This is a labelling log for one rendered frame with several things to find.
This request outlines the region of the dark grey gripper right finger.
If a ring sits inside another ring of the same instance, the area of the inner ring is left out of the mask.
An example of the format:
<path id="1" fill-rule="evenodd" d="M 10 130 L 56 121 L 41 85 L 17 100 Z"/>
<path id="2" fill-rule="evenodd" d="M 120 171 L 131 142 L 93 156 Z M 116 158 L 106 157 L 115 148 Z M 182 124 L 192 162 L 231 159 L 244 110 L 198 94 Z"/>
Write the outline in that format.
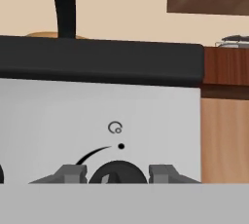
<path id="1" fill-rule="evenodd" d="M 152 184 L 198 183 L 198 181 L 180 174 L 173 165 L 149 165 L 149 182 Z"/>

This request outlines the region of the grey metal utensil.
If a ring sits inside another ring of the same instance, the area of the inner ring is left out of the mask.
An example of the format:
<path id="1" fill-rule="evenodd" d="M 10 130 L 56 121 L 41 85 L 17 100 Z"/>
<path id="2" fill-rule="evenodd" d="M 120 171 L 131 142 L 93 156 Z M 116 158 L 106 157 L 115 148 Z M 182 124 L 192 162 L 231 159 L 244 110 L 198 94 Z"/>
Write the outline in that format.
<path id="1" fill-rule="evenodd" d="M 249 36 L 232 35 L 215 43 L 216 47 L 249 49 Z"/>

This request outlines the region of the white stove with black hob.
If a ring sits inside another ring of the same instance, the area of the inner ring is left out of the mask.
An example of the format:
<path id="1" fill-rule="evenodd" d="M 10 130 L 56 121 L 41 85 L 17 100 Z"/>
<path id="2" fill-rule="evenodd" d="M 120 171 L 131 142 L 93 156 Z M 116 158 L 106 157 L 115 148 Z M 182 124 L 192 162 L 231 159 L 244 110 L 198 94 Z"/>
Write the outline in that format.
<path id="1" fill-rule="evenodd" d="M 201 177 L 200 44 L 0 36 L 0 165 L 26 184 L 127 161 Z"/>

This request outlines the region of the light wood cupboard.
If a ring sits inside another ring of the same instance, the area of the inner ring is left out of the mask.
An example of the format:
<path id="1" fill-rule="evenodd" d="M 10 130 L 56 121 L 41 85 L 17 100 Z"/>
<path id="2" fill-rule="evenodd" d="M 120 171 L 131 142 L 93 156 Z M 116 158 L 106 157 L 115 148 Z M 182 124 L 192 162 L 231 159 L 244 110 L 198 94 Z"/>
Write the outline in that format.
<path id="1" fill-rule="evenodd" d="M 201 101 L 203 183 L 249 183 L 249 100 Z"/>

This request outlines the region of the tan wooden pan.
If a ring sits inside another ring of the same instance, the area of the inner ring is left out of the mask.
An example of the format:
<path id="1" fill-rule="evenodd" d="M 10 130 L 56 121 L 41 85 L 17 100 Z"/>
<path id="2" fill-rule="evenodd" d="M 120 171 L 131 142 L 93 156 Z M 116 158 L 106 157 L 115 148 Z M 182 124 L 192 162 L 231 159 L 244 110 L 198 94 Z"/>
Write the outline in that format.
<path id="1" fill-rule="evenodd" d="M 83 36 L 73 34 L 61 34 L 54 31 L 38 31 L 32 32 L 25 35 L 25 37 L 41 37 L 41 38 L 71 38 L 71 39 L 88 39 Z"/>

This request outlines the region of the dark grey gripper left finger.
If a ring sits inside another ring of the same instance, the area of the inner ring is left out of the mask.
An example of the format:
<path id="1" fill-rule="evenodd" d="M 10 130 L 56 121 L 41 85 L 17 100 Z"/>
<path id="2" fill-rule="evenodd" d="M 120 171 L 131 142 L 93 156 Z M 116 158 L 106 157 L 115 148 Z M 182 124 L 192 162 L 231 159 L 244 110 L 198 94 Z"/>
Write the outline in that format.
<path id="1" fill-rule="evenodd" d="M 88 169 L 85 165 L 63 165 L 54 174 L 32 181 L 32 184 L 84 184 L 88 182 L 87 172 Z"/>

